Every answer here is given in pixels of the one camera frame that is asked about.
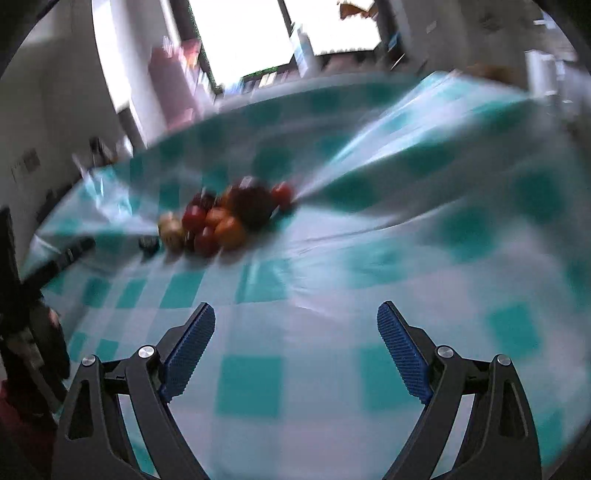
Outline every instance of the plastic table cover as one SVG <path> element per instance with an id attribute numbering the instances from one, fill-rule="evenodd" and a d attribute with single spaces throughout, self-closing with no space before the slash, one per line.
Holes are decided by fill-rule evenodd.
<path id="1" fill-rule="evenodd" d="M 170 408 L 209 476 L 379 479 L 422 409 L 376 328 L 392 300 L 436 344 L 513 359 L 548 465 L 591 401 L 589 182 L 552 111 L 447 74 L 294 85 L 85 175 L 41 226 L 29 268 L 97 241 L 44 290 L 73 371 L 156 343 L 206 301 L 216 331 Z M 294 213 L 210 261 L 142 259 L 160 213 L 247 174 L 289 180 Z M 124 413 L 155 474 L 128 401 Z"/>

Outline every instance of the blue textured pad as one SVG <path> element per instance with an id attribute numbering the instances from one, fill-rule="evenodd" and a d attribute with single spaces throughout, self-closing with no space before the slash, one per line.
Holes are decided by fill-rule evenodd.
<path id="1" fill-rule="evenodd" d="M 167 362 L 163 365 L 166 381 L 160 387 L 160 397 L 166 403 L 183 393 L 213 335 L 215 326 L 215 313 L 213 308 L 207 305 L 168 356 Z"/>
<path id="2" fill-rule="evenodd" d="M 433 396 L 428 380 L 429 365 L 396 314 L 385 303 L 378 309 L 378 330 L 408 393 L 418 397 L 424 405 L 428 405 Z"/>

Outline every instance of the silver bolt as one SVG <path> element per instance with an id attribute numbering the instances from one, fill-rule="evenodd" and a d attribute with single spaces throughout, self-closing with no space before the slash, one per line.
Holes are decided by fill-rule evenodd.
<path id="1" fill-rule="evenodd" d="M 86 356 L 82 359 L 82 365 L 84 365 L 85 367 L 89 367 L 93 363 L 95 363 L 95 360 L 96 360 L 96 357 L 94 355 Z"/>
<path id="2" fill-rule="evenodd" d="M 496 361 L 499 362 L 504 367 L 508 367 L 509 365 L 511 365 L 511 359 L 508 356 L 503 355 L 503 354 L 497 356 Z"/>
<path id="3" fill-rule="evenodd" d="M 154 354 L 154 347 L 150 345 L 143 346 L 138 350 L 138 355 L 141 358 L 149 358 Z"/>
<path id="4" fill-rule="evenodd" d="M 437 354 L 443 358 L 451 358 L 453 357 L 453 349 L 448 346 L 441 346 L 437 349 Z"/>

